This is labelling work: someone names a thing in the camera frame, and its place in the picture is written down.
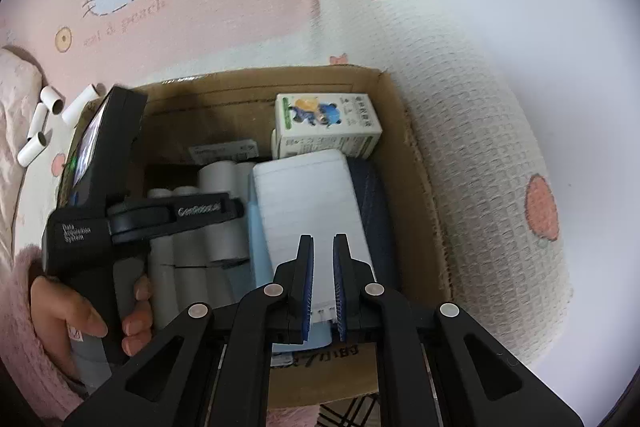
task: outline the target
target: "plaid fabric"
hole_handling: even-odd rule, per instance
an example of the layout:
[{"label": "plaid fabric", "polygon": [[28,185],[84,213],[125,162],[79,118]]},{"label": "plaid fabric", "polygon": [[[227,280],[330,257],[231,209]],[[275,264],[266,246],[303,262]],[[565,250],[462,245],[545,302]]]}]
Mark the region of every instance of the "plaid fabric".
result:
[{"label": "plaid fabric", "polygon": [[378,395],[369,394],[320,406],[319,427],[376,427],[380,425]]}]

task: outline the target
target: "cartoon character on box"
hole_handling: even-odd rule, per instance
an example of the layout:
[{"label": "cartoon character on box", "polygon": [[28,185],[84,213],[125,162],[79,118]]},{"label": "cartoon character on box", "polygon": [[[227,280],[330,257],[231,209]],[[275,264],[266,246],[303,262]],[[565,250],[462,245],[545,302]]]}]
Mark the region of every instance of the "cartoon character on box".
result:
[{"label": "cartoon character on box", "polygon": [[316,121],[320,125],[327,127],[333,124],[341,123],[340,110],[335,103],[321,103],[314,98],[299,98],[294,105],[290,105],[289,109],[295,113],[294,122],[302,123],[308,121],[311,125],[316,125]]}]

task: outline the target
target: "handheld data acquisition device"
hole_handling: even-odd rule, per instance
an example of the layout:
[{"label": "handheld data acquisition device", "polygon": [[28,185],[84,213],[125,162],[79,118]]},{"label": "handheld data acquisition device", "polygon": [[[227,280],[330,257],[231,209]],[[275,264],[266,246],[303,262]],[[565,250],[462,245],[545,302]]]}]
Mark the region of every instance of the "handheld data acquisition device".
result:
[{"label": "handheld data acquisition device", "polygon": [[149,240],[244,214],[241,201],[226,192],[127,197],[131,148],[145,105],[146,94],[118,86],[102,100],[69,155],[63,197],[42,238],[45,274],[88,299],[108,327],[104,338],[69,328],[72,356],[89,393],[129,359],[121,324],[134,309],[133,286],[145,272]]}]

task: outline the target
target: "white cylinder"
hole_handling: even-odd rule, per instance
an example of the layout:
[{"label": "white cylinder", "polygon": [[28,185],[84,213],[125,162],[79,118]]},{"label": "white cylinder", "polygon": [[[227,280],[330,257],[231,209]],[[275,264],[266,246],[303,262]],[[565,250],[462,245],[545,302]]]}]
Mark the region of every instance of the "white cylinder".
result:
[{"label": "white cylinder", "polygon": [[44,151],[47,146],[47,139],[44,134],[39,132],[32,139],[27,142],[20,151],[18,152],[18,163],[22,167],[28,166],[38,154]]},{"label": "white cylinder", "polygon": [[44,120],[47,118],[47,106],[38,102],[36,105],[36,110],[33,112],[33,118],[31,118],[31,123],[29,124],[29,131],[27,132],[27,140],[36,136],[37,133],[42,131],[44,127]]},{"label": "white cylinder", "polygon": [[[152,188],[147,193],[149,198],[167,198],[173,193],[168,188]],[[149,265],[164,264],[174,265],[174,239],[170,235],[156,237],[149,241],[151,252],[149,253]]]},{"label": "white cylinder", "polygon": [[207,294],[207,269],[174,268],[175,294],[178,299],[178,312],[188,308],[194,302],[209,303]]},{"label": "white cylinder", "polygon": [[207,295],[207,304],[214,309],[234,303],[229,279],[219,266],[207,266]]},{"label": "white cylinder", "polygon": [[238,198],[242,200],[242,204],[246,206],[249,201],[249,179],[251,173],[254,171],[255,163],[245,162],[239,163],[236,166],[236,172],[238,173]]},{"label": "white cylinder", "polygon": [[180,312],[175,290],[174,267],[149,263],[149,279],[153,288],[151,308],[154,312],[154,326],[156,330],[161,330]]},{"label": "white cylinder", "polygon": [[60,95],[51,86],[42,88],[40,91],[40,99],[53,114],[60,114],[60,111],[62,111],[62,108],[65,105],[62,98],[60,98]]},{"label": "white cylinder", "polygon": [[[202,193],[228,192],[238,197],[238,170],[230,161],[212,163],[198,172],[198,186]],[[209,262],[232,266],[249,259],[249,241],[240,219],[209,225],[204,229],[204,241]]]},{"label": "white cylinder", "polygon": [[98,98],[100,98],[100,95],[96,92],[94,84],[89,84],[63,111],[62,120],[64,120],[69,127],[75,127],[78,125],[84,106]]},{"label": "white cylinder", "polygon": [[[174,196],[198,194],[197,187],[177,187]],[[202,229],[174,233],[174,265],[177,267],[207,266],[207,251]]]},{"label": "white cylinder", "polygon": [[244,206],[244,216],[240,219],[242,231],[246,235],[247,244],[249,243],[249,223],[247,221],[246,209],[249,202],[249,183],[251,174],[254,171],[255,163],[245,162],[236,165],[236,174],[238,178],[238,197]]}]

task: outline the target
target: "device screen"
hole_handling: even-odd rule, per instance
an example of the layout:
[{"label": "device screen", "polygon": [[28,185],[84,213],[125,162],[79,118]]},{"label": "device screen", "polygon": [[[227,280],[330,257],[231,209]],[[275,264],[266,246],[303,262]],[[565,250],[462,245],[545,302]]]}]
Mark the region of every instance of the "device screen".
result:
[{"label": "device screen", "polygon": [[98,131],[100,130],[100,121],[104,114],[104,108],[107,107],[107,100],[105,98],[95,114],[93,120],[89,123],[84,134],[82,135],[82,141],[78,146],[78,155],[76,156],[76,172],[74,173],[74,186],[80,181],[84,173],[86,172],[91,159],[94,157],[95,142],[98,137]]}]

